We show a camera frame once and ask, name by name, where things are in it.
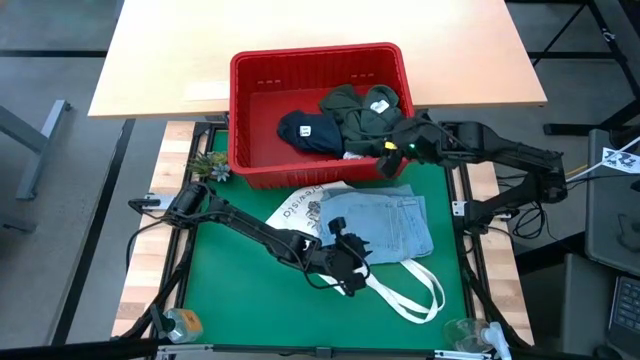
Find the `white paper strip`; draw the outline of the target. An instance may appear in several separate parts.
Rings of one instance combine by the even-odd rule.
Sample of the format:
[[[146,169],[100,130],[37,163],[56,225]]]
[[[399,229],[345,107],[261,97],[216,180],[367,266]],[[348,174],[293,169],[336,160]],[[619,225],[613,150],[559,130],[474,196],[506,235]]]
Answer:
[[[230,98],[229,81],[193,82],[186,86],[183,98],[186,101],[226,100]]]

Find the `dark keyboard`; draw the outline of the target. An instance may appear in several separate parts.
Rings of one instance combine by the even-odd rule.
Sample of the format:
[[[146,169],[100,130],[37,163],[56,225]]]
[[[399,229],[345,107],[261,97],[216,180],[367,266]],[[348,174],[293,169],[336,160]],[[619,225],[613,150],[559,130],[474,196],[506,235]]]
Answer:
[[[616,279],[608,340],[629,353],[640,352],[640,280]]]

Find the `white printed tote bag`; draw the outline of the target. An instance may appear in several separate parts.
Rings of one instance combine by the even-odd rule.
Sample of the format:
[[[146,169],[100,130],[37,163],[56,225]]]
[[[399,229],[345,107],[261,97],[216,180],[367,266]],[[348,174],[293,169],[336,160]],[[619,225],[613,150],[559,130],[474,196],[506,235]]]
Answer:
[[[267,224],[277,229],[299,230],[320,238],[319,203],[325,192],[332,189],[357,188],[343,181],[301,188],[294,191],[280,205],[268,218]],[[430,270],[418,262],[423,257],[384,264],[402,265],[426,290],[427,299],[430,301],[426,306],[381,283],[372,273],[366,280],[366,287],[374,290],[399,316],[418,325],[432,321],[446,304],[445,291],[440,281]]]

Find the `grey cabinet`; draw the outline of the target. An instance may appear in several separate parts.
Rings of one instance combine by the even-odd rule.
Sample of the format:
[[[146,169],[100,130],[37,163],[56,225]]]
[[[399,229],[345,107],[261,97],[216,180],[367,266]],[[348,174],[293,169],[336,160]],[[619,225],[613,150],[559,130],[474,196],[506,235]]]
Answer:
[[[610,134],[589,133],[586,185],[586,253],[593,260],[640,277],[640,174],[603,166],[602,149],[615,149]]]

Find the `dark green garment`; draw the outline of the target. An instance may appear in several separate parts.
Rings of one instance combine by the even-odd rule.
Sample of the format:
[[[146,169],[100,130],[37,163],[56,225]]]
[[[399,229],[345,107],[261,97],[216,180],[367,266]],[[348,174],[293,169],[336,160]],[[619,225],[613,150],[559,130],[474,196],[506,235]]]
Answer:
[[[374,85],[364,95],[351,84],[340,85],[320,101],[319,108],[338,125],[344,151],[366,157],[381,155],[385,138],[404,118],[400,97],[386,85]]]

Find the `navy garment with white tag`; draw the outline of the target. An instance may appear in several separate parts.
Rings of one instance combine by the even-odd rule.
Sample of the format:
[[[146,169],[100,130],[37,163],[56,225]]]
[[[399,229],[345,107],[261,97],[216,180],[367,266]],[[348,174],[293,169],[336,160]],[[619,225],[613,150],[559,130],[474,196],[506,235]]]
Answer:
[[[303,153],[336,158],[344,154],[341,130],[331,116],[292,111],[280,119],[276,132],[281,140]]]

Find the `black horizontal bar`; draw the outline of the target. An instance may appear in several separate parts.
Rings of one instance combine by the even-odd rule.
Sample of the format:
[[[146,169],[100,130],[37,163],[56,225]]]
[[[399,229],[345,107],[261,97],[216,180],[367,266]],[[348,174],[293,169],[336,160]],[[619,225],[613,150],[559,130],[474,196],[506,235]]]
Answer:
[[[0,360],[131,360],[154,356],[156,339],[120,339],[0,350]]]

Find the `grey box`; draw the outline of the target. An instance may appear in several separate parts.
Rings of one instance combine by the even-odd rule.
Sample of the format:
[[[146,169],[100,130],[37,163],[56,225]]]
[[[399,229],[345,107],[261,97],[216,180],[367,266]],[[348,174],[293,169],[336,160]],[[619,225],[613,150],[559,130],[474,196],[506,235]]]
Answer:
[[[573,254],[565,256],[564,266],[560,347],[591,355],[606,343],[616,272]]]

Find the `black floor rail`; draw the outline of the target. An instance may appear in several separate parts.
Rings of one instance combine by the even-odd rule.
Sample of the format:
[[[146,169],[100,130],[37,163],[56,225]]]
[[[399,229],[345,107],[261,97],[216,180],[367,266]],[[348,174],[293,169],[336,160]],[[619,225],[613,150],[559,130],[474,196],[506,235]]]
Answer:
[[[70,278],[66,297],[62,303],[61,312],[51,336],[51,345],[65,345],[68,339],[135,124],[135,119],[126,119],[116,141],[104,181],[101,185],[96,207],[75,262],[74,272]]]

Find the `white patterned marker tag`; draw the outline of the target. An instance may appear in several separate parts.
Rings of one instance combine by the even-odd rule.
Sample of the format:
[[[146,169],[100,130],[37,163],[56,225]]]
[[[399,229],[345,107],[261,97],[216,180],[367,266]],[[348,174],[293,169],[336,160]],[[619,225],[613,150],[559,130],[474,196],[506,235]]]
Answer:
[[[615,149],[604,147],[602,149],[603,166],[628,174],[640,174],[640,155],[628,152],[620,152],[615,157]]]

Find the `black desk frame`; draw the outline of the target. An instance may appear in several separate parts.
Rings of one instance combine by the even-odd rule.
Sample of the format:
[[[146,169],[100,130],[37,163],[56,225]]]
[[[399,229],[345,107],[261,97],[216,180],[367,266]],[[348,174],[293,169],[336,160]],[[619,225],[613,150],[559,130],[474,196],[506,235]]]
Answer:
[[[535,67],[541,60],[610,60],[614,61],[622,71],[626,82],[634,97],[627,105],[606,118],[599,124],[568,124],[546,123],[543,132],[547,136],[576,136],[585,137],[591,130],[603,131],[630,131],[633,126],[630,122],[640,116],[640,80],[633,75],[629,60],[616,41],[615,33],[610,29],[595,0],[505,0],[514,4],[545,4],[545,5],[572,5],[577,9],[558,30],[550,42],[542,51],[527,51],[532,66]],[[577,17],[587,10],[594,19],[600,38],[604,41],[606,51],[553,51],[553,46],[564,35]]]

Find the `light blue denim jeans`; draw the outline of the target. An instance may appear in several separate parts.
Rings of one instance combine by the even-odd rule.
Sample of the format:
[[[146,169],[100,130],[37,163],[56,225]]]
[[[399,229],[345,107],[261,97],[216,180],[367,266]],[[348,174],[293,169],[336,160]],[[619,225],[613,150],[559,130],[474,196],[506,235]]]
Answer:
[[[345,233],[366,242],[371,264],[396,263],[428,256],[434,244],[428,229],[426,201],[409,185],[399,187],[332,189],[320,200],[319,237],[335,242],[329,222],[342,217]]]

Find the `grey desk leg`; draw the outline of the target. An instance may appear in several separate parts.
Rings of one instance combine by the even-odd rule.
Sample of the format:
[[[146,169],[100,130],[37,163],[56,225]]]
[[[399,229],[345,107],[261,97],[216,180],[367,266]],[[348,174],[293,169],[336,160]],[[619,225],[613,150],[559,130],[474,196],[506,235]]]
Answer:
[[[36,129],[0,105],[0,132],[32,152],[16,191],[18,200],[29,201],[36,197],[36,185],[46,159],[46,151],[61,118],[71,109],[71,104],[66,100],[56,100],[42,128]]]

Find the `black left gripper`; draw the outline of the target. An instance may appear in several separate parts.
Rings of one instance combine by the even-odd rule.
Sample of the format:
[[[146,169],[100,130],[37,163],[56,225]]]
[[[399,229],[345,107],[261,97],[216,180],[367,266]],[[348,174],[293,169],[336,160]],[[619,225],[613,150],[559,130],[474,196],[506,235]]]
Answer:
[[[336,280],[365,280],[370,275],[366,257],[368,241],[355,233],[346,232],[346,219],[337,217],[328,223],[329,232],[335,237],[332,245],[316,248],[310,257],[311,268],[319,274]]]

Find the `light wooden desk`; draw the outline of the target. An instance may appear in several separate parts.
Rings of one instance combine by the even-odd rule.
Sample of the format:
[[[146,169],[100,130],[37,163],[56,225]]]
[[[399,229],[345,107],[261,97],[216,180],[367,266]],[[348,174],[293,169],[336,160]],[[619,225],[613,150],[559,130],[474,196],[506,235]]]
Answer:
[[[222,112],[183,93],[230,82],[239,52],[375,42],[400,48],[417,106],[547,100],[504,0],[125,0],[88,114]]]

